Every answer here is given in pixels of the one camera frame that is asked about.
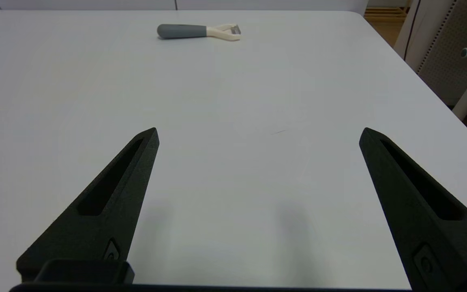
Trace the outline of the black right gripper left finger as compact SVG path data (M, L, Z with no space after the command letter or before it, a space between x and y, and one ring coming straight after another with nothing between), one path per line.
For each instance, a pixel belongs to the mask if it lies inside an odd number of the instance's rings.
M159 146L137 134L16 262L23 282L50 260L126 260Z

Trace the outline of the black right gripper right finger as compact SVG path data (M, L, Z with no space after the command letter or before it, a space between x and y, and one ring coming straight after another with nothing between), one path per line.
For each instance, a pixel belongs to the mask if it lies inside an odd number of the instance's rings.
M467 207L386 135L359 146L412 290L467 292Z

